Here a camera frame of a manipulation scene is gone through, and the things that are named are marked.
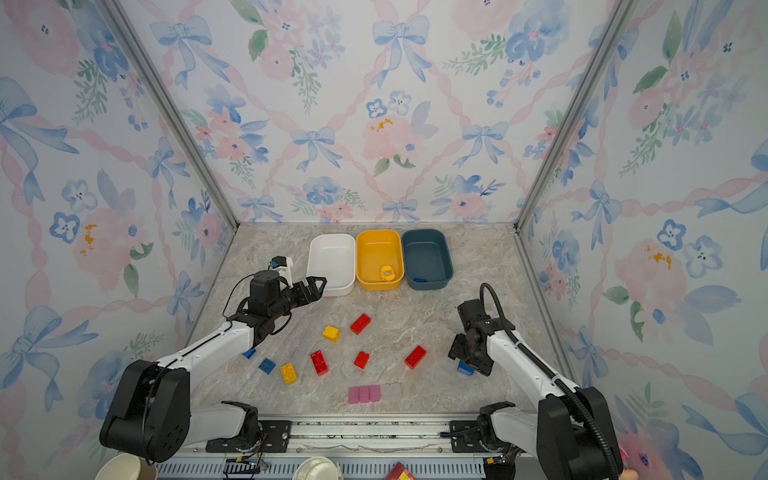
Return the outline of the white bowl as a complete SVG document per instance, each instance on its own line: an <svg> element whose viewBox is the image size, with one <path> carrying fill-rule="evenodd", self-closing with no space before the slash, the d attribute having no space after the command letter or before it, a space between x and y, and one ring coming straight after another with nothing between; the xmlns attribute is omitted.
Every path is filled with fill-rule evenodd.
<svg viewBox="0 0 768 480"><path fill-rule="evenodd" d="M342 480L340 467L326 457L311 457L295 470L293 480Z"/></svg>

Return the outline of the yellow square lego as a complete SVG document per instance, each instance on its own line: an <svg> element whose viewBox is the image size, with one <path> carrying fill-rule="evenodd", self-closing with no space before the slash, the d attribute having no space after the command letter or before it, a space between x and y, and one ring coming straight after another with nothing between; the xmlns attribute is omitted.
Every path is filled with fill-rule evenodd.
<svg viewBox="0 0 768 480"><path fill-rule="evenodd" d="M340 330L333 326L326 326L322 332L323 337L332 342L336 343L340 338Z"/></svg>

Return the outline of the dark blue lego left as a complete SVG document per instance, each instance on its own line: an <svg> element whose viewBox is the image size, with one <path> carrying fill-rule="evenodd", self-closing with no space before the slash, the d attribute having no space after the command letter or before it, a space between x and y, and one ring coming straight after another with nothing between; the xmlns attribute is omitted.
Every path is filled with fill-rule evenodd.
<svg viewBox="0 0 768 480"><path fill-rule="evenodd" d="M259 370L267 375L270 375L275 367L276 364L269 358L264 358L259 364Z"/></svg>

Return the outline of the blue square lego brick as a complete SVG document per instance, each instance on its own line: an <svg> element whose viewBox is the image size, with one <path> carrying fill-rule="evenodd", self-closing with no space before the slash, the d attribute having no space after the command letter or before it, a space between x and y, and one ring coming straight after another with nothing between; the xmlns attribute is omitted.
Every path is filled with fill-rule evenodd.
<svg viewBox="0 0 768 480"><path fill-rule="evenodd" d="M457 371L465 376L472 376L474 374L474 370L466 365L463 361L460 361L457 366Z"/></svg>

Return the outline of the yellow long lego left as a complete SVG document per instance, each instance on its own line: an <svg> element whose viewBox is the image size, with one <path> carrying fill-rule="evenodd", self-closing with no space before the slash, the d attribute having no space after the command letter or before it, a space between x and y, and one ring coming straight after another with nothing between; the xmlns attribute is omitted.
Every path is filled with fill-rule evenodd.
<svg viewBox="0 0 768 480"><path fill-rule="evenodd" d="M298 376L291 363L285 364L280 368L282 379L286 385L291 385L298 381Z"/></svg>

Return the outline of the pink plush toy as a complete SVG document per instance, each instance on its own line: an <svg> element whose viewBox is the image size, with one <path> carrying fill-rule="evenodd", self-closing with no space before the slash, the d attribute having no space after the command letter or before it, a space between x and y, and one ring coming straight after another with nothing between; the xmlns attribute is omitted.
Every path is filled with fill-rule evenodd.
<svg viewBox="0 0 768 480"><path fill-rule="evenodd" d="M623 462L623 470L619 475L619 480L638 480L638 473L635 470L629 468L629 459L627 453L621 449L620 454Z"/></svg>

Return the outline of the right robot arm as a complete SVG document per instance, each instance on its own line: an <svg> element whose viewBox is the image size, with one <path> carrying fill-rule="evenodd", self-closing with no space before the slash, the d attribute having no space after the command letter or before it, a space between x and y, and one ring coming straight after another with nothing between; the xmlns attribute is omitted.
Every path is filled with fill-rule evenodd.
<svg viewBox="0 0 768 480"><path fill-rule="evenodd" d="M536 409L526 413L509 401L486 405L474 426L453 425L445 437L481 447L501 463L527 453L549 479L619 478L624 465L605 397L558 373L506 318L491 317L482 299L465 301L457 311L463 331L449 358L484 376L501 367Z"/></svg>

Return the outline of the red long lego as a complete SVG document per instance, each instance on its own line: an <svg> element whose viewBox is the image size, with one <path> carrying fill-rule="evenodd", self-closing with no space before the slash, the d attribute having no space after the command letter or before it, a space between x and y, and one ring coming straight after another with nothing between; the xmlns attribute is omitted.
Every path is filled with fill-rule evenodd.
<svg viewBox="0 0 768 480"><path fill-rule="evenodd" d="M367 314L362 314L350 325L350 330L355 335L360 335L371 324L371 321L372 319Z"/></svg>
<svg viewBox="0 0 768 480"><path fill-rule="evenodd" d="M310 354L313 368L318 376L323 376L329 372L329 367L321 350Z"/></svg>

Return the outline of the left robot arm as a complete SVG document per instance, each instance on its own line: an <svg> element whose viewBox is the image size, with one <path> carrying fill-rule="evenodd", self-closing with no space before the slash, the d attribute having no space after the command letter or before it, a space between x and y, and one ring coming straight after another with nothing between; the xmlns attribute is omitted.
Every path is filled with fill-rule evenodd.
<svg viewBox="0 0 768 480"><path fill-rule="evenodd" d="M221 441L241 452L255 450L265 435L256 407L237 401L194 409L199 384L232 358L279 333L276 322L319 301L327 280L296 283L276 270L249 275L249 293L213 333L157 361L136 360L120 378L99 432L100 444L149 463L162 463L189 445Z"/></svg>

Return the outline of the aluminium rail base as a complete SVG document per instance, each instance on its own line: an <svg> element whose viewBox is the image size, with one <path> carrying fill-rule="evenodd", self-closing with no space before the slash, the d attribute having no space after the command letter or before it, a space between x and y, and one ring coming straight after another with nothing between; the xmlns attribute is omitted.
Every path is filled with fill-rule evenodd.
<svg viewBox="0 0 768 480"><path fill-rule="evenodd" d="M536 459L518 455L513 465L489 463L492 455L466 446L453 432L475 423L472 413L266 415L263 447L246 454L204 443L182 448L154 464L160 479L290 479L312 458L326 458L342 479L383 479L402 464L417 479L541 479Z"/></svg>

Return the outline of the red box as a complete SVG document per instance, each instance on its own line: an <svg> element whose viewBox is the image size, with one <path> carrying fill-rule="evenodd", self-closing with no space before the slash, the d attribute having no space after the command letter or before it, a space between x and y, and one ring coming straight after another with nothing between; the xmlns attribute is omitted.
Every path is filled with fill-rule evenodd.
<svg viewBox="0 0 768 480"><path fill-rule="evenodd" d="M415 476L404 464L398 462L385 477L385 480L415 480Z"/></svg>

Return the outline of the dark teal plastic container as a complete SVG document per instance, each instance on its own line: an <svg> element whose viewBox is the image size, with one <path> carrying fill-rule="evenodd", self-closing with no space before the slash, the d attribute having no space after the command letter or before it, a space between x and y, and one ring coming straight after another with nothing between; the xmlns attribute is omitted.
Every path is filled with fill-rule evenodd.
<svg viewBox="0 0 768 480"><path fill-rule="evenodd" d="M445 235L436 229L417 229L401 237L405 279L417 291L445 288L453 278L454 268ZM427 280L413 281L414 277Z"/></svg>

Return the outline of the white plastic container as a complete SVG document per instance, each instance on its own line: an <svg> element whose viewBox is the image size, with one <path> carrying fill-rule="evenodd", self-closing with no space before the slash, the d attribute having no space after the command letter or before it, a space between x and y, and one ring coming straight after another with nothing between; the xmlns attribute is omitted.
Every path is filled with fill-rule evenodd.
<svg viewBox="0 0 768 480"><path fill-rule="evenodd" d="M322 234L310 243L307 276L325 277L324 297L350 294L356 282L356 241L349 234Z"/></svg>

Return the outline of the red small lego centre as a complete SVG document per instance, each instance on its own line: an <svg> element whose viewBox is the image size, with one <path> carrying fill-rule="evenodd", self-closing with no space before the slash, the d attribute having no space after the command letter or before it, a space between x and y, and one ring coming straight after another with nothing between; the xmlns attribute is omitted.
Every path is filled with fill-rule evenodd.
<svg viewBox="0 0 768 480"><path fill-rule="evenodd" d="M356 358L355 358L355 360L354 360L353 364L354 364L354 365L355 365L357 368L359 368L359 369L361 369L361 370L364 370L364 369L366 368L366 366L367 366L368 362L369 362L369 359L370 359L370 355L369 355L368 353L366 353L366 352L364 352L364 351L360 351L360 352L357 354L357 356L356 356Z"/></svg>

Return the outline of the yellow rounded 120 lego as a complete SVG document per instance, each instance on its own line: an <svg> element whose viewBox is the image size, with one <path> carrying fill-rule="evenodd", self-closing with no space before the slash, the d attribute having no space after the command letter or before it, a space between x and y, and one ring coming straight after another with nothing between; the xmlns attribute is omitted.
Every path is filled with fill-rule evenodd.
<svg viewBox="0 0 768 480"><path fill-rule="evenodd" d="M380 277L382 282L392 282L396 279L396 273L392 266L384 265L380 269Z"/></svg>

